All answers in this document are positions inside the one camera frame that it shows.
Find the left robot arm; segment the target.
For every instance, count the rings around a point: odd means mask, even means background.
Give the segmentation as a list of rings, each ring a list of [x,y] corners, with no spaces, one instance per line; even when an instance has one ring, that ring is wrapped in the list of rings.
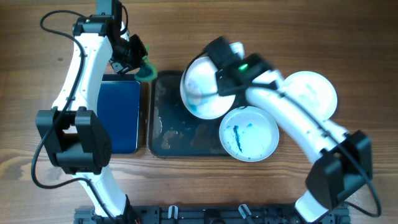
[[[98,1],[93,15],[79,14],[68,34],[74,52],[65,82],[52,107],[36,116],[38,150],[45,150],[53,166],[79,182],[93,202],[77,223],[140,221],[109,167],[111,137],[96,114],[108,65],[118,75],[133,72],[139,81],[157,77],[147,48],[138,35],[128,34],[127,26],[127,9],[118,0]]]

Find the green yellow sponge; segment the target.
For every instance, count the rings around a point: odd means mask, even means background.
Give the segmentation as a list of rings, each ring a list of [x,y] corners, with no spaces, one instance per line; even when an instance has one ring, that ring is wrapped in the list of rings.
[[[134,74],[134,78],[139,82],[151,82],[157,78],[157,68],[149,61],[148,56],[142,58],[142,64],[138,72]]]

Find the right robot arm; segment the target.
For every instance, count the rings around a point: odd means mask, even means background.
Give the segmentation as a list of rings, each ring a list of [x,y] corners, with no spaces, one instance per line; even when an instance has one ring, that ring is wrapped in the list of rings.
[[[295,203],[306,222],[318,221],[346,204],[363,185],[378,199],[372,184],[371,141],[362,131],[349,133],[307,109],[282,85],[282,77],[269,62],[257,53],[242,58],[223,36],[203,52],[216,67],[217,93],[229,96],[244,91],[247,102],[269,113],[312,163],[305,179],[307,191]]]

